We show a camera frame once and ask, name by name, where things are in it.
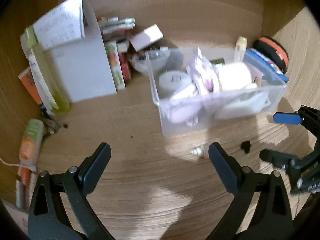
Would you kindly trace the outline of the pink striped pouch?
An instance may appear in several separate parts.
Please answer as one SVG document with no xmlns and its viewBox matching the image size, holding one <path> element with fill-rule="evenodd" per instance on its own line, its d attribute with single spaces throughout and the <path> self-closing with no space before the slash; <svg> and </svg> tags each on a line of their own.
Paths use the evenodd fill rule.
<svg viewBox="0 0 320 240">
<path fill-rule="evenodd" d="M 193 50 L 192 58 L 188 62 L 186 70 L 201 96 L 221 92 L 215 67 L 202 55 L 199 47 Z"/>
</svg>

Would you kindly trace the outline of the white tape roll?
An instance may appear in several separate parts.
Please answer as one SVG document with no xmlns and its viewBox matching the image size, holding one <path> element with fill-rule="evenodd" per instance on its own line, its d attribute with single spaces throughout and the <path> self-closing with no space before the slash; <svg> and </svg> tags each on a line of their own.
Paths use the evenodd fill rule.
<svg viewBox="0 0 320 240">
<path fill-rule="evenodd" d="M 159 97 L 161 99 L 171 97 L 191 83 L 191 77 L 183 71 L 170 70 L 164 72 L 158 78 Z"/>
</svg>

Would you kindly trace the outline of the cream tube bottle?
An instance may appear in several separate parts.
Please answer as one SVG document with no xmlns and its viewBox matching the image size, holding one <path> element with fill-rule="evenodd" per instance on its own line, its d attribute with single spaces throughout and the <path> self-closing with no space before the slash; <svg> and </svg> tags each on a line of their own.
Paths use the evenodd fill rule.
<svg viewBox="0 0 320 240">
<path fill-rule="evenodd" d="M 234 61 L 242 61 L 247 49 L 247 38 L 239 36 L 234 49 Z"/>
</svg>

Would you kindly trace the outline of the clear plastic storage bin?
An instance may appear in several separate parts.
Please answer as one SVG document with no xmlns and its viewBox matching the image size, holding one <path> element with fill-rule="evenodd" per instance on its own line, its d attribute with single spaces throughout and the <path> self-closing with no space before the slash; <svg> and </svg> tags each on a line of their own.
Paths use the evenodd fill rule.
<svg viewBox="0 0 320 240">
<path fill-rule="evenodd" d="M 182 47 L 146 53 L 151 94 L 165 136 L 274 110 L 288 78 L 253 48 Z"/>
</svg>

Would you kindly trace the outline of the stack of books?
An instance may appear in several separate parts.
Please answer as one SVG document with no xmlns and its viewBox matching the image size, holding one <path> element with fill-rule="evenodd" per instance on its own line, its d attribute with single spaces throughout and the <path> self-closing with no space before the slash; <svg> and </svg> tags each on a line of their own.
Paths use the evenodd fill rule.
<svg viewBox="0 0 320 240">
<path fill-rule="evenodd" d="M 127 58 L 134 18 L 98 18 L 98 25 L 111 68 L 116 90 L 124 90 L 131 80 L 131 70 Z"/>
</svg>

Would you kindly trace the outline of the small pink white box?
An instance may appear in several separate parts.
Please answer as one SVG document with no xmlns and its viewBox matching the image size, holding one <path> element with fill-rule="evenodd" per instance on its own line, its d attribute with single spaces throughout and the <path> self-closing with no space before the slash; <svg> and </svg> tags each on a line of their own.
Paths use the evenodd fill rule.
<svg viewBox="0 0 320 240">
<path fill-rule="evenodd" d="M 140 33 L 133 35 L 129 41 L 135 51 L 141 51 L 142 49 L 152 45 L 164 36 L 157 24 L 154 24 Z"/>
</svg>

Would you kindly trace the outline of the orange packet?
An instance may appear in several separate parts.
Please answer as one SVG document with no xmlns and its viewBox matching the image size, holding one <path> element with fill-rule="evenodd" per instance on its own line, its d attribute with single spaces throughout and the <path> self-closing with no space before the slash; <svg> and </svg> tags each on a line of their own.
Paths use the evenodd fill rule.
<svg viewBox="0 0 320 240">
<path fill-rule="evenodd" d="M 31 69 L 30 67 L 26 68 L 21 74 L 18 76 L 21 83 L 24 85 L 25 89 L 28 91 L 28 93 L 31 95 L 31 97 L 34 99 L 34 101 L 38 104 L 42 104 L 42 100 L 40 98 L 40 95 L 37 91 L 35 81 L 33 79 Z"/>
</svg>

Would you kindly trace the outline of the translucent plastic cup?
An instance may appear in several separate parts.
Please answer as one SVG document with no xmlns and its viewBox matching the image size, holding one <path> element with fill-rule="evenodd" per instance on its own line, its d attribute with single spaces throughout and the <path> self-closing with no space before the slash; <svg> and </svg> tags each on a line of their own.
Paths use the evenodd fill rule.
<svg viewBox="0 0 320 240">
<path fill-rule="evenodd" d="M 222 92 L 244 89 L 252 83 L 248 66 L 243 62 L 223 64 L 216 68 Z"/>
</svg>

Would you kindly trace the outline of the white paper file stand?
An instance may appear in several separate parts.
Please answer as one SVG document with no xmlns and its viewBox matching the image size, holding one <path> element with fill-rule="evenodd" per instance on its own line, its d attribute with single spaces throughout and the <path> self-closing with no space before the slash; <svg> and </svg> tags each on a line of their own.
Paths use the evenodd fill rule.
<svg viewBox="0 0 320 240">
<path fill-rule="evenodd" d="M 54 81 L 50 87 L 44 80 L 38 56 L 22 34 L 21 46 L 43 103 L 53 108 L 55 92 L 70 103 L 117 92 L 100 28 L 87 0 L 64 1 L 33 23 L 32 29 Z"/>
</svg>

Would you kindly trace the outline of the orange green tube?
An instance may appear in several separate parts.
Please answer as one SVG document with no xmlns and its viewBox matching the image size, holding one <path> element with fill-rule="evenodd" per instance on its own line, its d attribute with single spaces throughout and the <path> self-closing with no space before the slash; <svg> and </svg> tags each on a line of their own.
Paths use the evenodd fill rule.
<svg viewBox="0 0 320 240">
<path fill-rule="evenodd" d="M 23 165 L 35 166 L 37 164 L 43 135 L 44 123 L 38 119 L 30 119 L 19 150 L 19 159 Z"/>
</svg>

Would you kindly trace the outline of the tall yellow-green bottle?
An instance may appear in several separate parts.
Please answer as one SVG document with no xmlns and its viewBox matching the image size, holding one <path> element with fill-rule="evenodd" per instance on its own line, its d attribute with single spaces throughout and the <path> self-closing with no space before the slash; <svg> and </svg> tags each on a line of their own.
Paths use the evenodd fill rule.
<svg viewBox="0 0 320 240">
<path fill-rule="evenodd" d="M 65 114 L 70 110 L 69 102 L 59 89 L 50 71 L 48 61 L 38 42 L 34 29 L 29 26 L 24 31 L 28 48 L 28 61 L 33 78 L 44 94 L 49 110 L 54 114 Z"/>
</svg>

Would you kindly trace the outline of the white towel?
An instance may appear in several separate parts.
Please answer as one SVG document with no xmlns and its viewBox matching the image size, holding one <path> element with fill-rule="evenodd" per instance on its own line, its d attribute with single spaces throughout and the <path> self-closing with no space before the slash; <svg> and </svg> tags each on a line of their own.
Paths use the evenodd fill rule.
<svg viewBox="0 0 320 240">
<path fill-rule="evenodd" d="M 242 94 L 240 98 L 223 105 L 217 110 L 215 118 L 218 120 L 226 120 L 254 115 L 261 112 L 270 104 L 268 92 Z"/>
</svg>

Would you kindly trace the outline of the clear glass bowl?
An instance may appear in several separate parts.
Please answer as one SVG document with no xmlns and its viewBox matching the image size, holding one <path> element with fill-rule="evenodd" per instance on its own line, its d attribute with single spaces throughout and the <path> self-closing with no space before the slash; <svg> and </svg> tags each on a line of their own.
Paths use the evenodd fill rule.
<svg viewBox="0 0 320 240">
<path fill-rule="evenodd" d="M 140 51 L 131 56 L 129 62 L 134 70 L 148 76 L 149 67 L 151 67 L 154 72 L 159 71 L 166 65 L 169 56 L 169 48 L 160 47 L 159 49 Z"/>
</svg>

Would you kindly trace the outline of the black orange zip case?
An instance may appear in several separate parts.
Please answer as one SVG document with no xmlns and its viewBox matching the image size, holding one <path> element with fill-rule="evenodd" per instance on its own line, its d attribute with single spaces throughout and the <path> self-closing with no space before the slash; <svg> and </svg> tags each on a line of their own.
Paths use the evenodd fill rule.
<svg viewBox="0 0 320 240">
<path fill-rule="evenodd" d="M 271 59 L 285 74 L 289 66 L 289 55 L 285 48 L 268 36 L 261 36 L 253 42 L 254 49 Z"/>
</svg>

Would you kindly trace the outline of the blue patchwork pouch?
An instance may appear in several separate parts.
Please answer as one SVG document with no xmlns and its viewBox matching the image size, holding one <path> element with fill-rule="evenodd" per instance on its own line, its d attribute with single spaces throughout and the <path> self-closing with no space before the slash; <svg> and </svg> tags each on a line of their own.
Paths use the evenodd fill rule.
<svg viewBox="0 0 320 240">
<path fill-rule="evenodd" d="M 259 61 L 262 65 L 264 65 L 266 68 L 271 70 L 272 72 L 276 73 L 277 76 L 282 79 L 285 83 L 289 82 L 289 78 L 285 76 L 283 71 L 267 56 L 259 52 L 258 50 L 254 48 L 247 48 L 246 54 L 251 55 L 254 57 L 257 61 Z"/>
</svg>

